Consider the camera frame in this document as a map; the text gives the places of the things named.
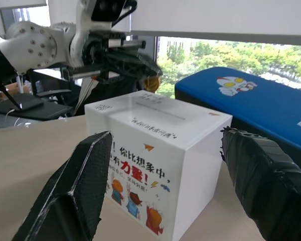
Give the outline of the gold coin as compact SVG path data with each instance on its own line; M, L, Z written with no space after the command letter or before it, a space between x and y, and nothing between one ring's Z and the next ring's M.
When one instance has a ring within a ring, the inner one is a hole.
M143 87L146 91L155 93L160 86L159 77L148 77L143 81Z

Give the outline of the black desk pad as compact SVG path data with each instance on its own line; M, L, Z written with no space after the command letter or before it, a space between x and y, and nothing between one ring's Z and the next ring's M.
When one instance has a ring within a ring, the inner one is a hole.
M14 100L20 104L22 110L18 109L10 100L0 102L0 114L8 116L33 119L36 121L50 121L58 119L72 111L72 107L56 104L35 97L31 94L16 94Z

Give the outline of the white slotted box with cartoons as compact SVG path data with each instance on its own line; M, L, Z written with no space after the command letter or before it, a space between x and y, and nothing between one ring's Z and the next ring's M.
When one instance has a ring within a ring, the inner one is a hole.
M232 116L147 91L85 106L112 134L106 196L158 241L179 241L214 196Z

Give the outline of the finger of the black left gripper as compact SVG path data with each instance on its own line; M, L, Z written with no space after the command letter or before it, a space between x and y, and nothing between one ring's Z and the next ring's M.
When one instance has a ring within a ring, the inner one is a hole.
M124 80L140 81L143 77L149 75L151 68L146 66L128 67L124 70L117 70L107 68L103 65L98 65L97 69L100 71L97 76L97 81L101 84L111 84Z
M108 68L124 70L128 67L150 67L150 73L147 76L162 76L161 68L148 55L136 52L128 53L123 51L115 51L107 54Z

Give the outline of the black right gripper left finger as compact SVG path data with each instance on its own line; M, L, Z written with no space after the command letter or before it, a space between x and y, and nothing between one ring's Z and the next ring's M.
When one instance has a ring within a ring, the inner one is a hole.
M106 193L111 132L79 142L48 179L12 241L93 241Z

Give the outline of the black office chair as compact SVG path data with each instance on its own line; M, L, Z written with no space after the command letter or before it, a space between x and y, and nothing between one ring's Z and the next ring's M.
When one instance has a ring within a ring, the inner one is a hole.
M54 98L57 103L75 107L81 87L74 80L64 78L60 69L29 70L27 77L33 95L41 98Z

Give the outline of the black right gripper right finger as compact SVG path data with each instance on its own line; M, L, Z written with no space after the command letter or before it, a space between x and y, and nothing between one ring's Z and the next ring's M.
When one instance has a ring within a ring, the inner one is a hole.
M268 138L225 127L221 156L265 241L301 241L301 168Z

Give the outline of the blue case with cartoon hero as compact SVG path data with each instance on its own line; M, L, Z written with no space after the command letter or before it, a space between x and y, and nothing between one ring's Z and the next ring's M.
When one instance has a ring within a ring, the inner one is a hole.
M301 90L227 67L175 84L175 97L228 113L301 151Z

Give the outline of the white roller window blind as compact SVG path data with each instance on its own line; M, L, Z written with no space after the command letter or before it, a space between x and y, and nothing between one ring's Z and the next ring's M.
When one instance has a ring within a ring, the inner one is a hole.
M115 26L144 36L301 45L301 0L137 0Z

